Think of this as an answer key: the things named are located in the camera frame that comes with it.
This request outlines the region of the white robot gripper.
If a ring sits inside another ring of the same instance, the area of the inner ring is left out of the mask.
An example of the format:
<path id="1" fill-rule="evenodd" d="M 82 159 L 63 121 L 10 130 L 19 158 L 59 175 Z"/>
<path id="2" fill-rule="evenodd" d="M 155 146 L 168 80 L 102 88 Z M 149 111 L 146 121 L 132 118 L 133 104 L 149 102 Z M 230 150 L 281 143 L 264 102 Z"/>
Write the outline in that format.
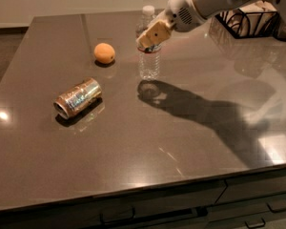
<path id="1" fill-rule="evenodd" d="M 173 30 L 188 32 L 203 25 L 208 16 L 203 13 L 202 1 L 169 0 L 165 12 L 152 16 L 147 28 L 136 39 L 137 45 L 147 49 L 168 40 Z"/>

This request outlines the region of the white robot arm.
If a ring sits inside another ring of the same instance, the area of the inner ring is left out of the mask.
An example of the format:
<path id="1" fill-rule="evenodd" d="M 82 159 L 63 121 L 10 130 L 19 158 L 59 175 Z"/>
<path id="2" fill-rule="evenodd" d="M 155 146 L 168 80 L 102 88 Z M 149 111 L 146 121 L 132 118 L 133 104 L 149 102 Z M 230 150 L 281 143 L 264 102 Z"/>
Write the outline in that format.
<path id="1" fill-rule="evenodd" d="M 162 12 L 136 39 L 146 49 L 171 37 L 173 31 L 188 32 L 225 10 L 235 10 L 258 0 L 169 0 Z M 286 0 L 266 0 L 279 12 L 286 24 Z"/>

